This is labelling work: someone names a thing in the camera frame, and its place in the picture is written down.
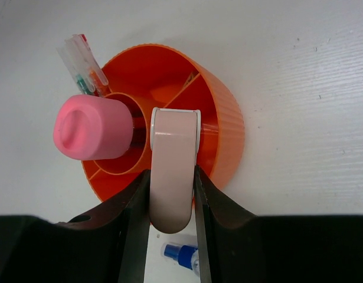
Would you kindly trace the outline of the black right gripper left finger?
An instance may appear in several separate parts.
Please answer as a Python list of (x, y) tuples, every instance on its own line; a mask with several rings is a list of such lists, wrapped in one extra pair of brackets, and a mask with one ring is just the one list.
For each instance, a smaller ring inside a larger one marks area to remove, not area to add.
[(143, 282), (149, 171), (68, 222), (0, 216), (0, 282)]

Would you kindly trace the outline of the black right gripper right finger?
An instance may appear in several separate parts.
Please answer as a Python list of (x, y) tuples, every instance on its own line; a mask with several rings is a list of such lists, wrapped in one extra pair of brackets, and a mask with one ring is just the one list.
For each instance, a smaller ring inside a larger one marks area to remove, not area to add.
[(194, 173), (201, 282), (363, 282), (363, 215), (258, 216)]

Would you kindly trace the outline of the blue cap clear glue bottle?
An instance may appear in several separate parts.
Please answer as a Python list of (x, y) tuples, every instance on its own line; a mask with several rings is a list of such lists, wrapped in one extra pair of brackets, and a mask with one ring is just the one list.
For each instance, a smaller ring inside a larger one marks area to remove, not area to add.
[(200, 276), (199, 253), (196, 246), (165, 243), (162, 247), (162, 256), (172, 259), (179, 266), (192, 270), (196, 276)]

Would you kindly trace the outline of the pink cap glue bottle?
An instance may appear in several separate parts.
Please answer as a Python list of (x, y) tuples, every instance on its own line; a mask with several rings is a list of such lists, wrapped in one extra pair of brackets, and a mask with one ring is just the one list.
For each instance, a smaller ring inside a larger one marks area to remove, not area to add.
[(115, 159), (129, 150), (133, 118), (119, 100), (80, 94), (70, 97), (55, 120), (53, 141), (75, 160)]

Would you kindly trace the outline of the white pink stapler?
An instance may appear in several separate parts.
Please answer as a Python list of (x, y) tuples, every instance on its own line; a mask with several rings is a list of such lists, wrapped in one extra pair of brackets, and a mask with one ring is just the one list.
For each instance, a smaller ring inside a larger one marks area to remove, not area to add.
[(177, 233), (190, 221), (200, 135), (199, 110), (153, 110), (149, 216), (160, 232)]

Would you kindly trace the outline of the red pen refill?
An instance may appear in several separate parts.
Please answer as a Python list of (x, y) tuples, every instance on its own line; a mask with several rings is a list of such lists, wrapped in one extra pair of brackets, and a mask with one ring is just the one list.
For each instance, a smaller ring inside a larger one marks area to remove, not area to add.
[(65, 40), (72, 67), (72, 76), (83, 94), (103, 97), (108, 79), (97, 63), (84, 34), (74, 34)]
[(72, 37), (82, 59), (82, 69), (93, 88), (108, 86), (108, 79), (97, 63), (84, 34), (75, 34)]

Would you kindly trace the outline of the green pen refill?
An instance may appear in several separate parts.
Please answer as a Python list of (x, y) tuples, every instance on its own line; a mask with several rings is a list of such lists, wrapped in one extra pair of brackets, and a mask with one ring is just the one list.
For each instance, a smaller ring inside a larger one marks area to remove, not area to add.
[(79, 54), (75, 43), (66, 42), (63, 46), (57, 48), (57, 52), (78, 89), (83, 94), (94, 95), (95, 89), (88, 81), (87, 76), (82, 69), (81, 55)]

